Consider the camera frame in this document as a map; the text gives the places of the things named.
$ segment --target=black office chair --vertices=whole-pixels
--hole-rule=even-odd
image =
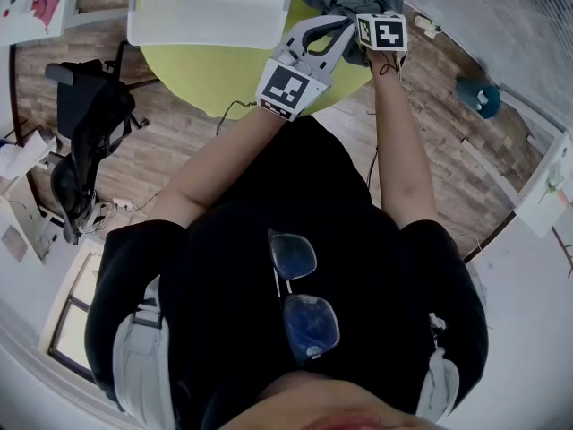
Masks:
[[[58,82],[57,130],[72,146],[51,178],[52,193],[64,217],[64,238],[70,244],[78,244],[98,201],[95,183],[99,162],[117,150],[132,125],[137,129],[149,125],[147,119],[138,121],[133,115],[135,100],[130,90],[159,80],[131,85],[119,80],[126,45],[126,41],[120,44],[115,61],[107,61],[105,71],[99,60],[46,67],[46,77]]]

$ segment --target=fiducial marker cube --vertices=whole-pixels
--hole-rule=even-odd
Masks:
[[[358,42],[373,51],[407,51],[406,17],[402,14],[357,14]]]

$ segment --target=black t-shirt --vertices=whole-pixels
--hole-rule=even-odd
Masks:
[[[317,269],[293,281],[292,290],[325,298],[338,318],[339,344],[305,369],[356,383],[414,413],[434,351],[434,312],[448,324],[439,343],[458,367],[458,402],[467,395],[483,372],[487,330],[445,229],[424,220],[399,230],[360,196],[296,195],[273,202],[226,200],[186,230],[156,220],[108,235],[86,349],[96,383],[110,399],[117,326],[158,275],[181,427],[226,423],[296,369],[278,304],[269,229],[311,242]]]

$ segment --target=white plastic container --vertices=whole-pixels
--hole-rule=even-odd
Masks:
[[[222,45],[273,48],[290,0],[130,0],[132,45]]]

